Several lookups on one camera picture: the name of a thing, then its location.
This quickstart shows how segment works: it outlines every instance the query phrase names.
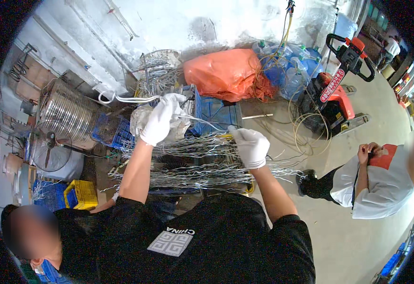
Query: red plastic bag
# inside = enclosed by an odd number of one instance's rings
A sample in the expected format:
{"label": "red plastic bag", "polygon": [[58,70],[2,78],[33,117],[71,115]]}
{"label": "red plastic bag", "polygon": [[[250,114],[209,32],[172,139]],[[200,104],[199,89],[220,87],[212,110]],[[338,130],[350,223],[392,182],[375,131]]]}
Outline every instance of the red plastic bag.
{"label": "red plastic bag", "polygon": [[256,76],[260,69],[261,63],[252,49],[215,52],[183,65],[187,83],[195,84],[199,94],[230,102],[272,96],[274,92],[268,79]]}

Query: electric pallet jack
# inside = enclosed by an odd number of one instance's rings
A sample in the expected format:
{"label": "electric pallet jack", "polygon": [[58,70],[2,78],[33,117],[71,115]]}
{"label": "electric pallet jack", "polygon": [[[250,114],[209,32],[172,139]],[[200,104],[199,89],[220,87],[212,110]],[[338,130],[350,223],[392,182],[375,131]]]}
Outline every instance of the electric pallet jack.
{"label": "electric pallet jack", "polygon": [[[347,47],[342,45],[339,50],[332,46],[333,39],[345,42]],[[351,90],[356,89],[353,86],[345,86],[346,90],[340,85],[347,72],[351,71],[358,75],[366,82],[374,79],[374,69],[368,55],[363,52],[365,45],[361,40],[354,37],[352,40],[343,38],[335,34],[327,35],[326,44],[328,48],[336,55],[341,65],[335,72],[334,76],[329,73],[321,72],[316,78],[313,78],[307,86],[305,92],[298,99],[298,111],[306,128],[310,129],[318,136],[330,139],[338,134],[348,132],[358,126],[368,122],[368,114],[355,114],[352,104],[348,98]],[[362,58],[371,71],[371,75],[364,76],[360,72]],[[320,111],[324,119],[319,115],[308,116],[311,113]]]}

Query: black shoe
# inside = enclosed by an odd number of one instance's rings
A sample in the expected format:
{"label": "black shoe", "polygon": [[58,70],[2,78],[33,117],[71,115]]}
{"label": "black shoe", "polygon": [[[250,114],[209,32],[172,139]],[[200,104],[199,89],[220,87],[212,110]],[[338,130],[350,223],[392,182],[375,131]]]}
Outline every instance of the black shoe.
{"label": "black shoe", "polygon": [[301,176],[297,176],[295,179],[295,183],[298,186],[298,194],[300,196],[305,196],[306,194],[303,193],[303,181],[310,180],[310,179],[316,179],[316,171],[313,169],[306,169],[302,172],[299,172]]}

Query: gloved hand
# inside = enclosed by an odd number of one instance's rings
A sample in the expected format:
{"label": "gloved hand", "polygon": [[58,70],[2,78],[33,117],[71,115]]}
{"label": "gloved hand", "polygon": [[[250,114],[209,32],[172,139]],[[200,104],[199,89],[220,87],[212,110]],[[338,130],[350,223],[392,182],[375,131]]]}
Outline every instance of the gloved hand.
{"label": "gloved hand", "polygon": [[240,158],[247,169],[257,169],[265,166],[267,151],[270,142],[260,132],[251,129],[236,129],[232,125],[228,128],[238,147]]}
{"label": "gloved hand", "polygon": [[164,140],[170,130],[170,119],[173,115],[180,115],[180,103],[186,101],[182,94],[166,94],[153,109],[149,120],[141,133],[141,139],[147,144],[156,146]]}

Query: black t-shirt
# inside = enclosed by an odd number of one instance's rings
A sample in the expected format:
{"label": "black t-shirt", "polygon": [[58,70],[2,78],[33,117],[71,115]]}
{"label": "black t-shirt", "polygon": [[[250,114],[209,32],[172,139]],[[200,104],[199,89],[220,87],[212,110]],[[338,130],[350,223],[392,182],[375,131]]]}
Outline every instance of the black t-shirt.
{"label": "black t-shirt", "polygon": [[97,249],[98,282],[315,282],[306,224],[288,215],[269,230],[248,197],[211,196],[166,223],[121,197],[110,213]]}
{"label": "black t-shirt", "polygon": [[88,210],[61,209],[54,212],[59,221],[62,263],[58,272],[74,283],[96,283],[97,249],[103,224],[111,209],[91,214]]}

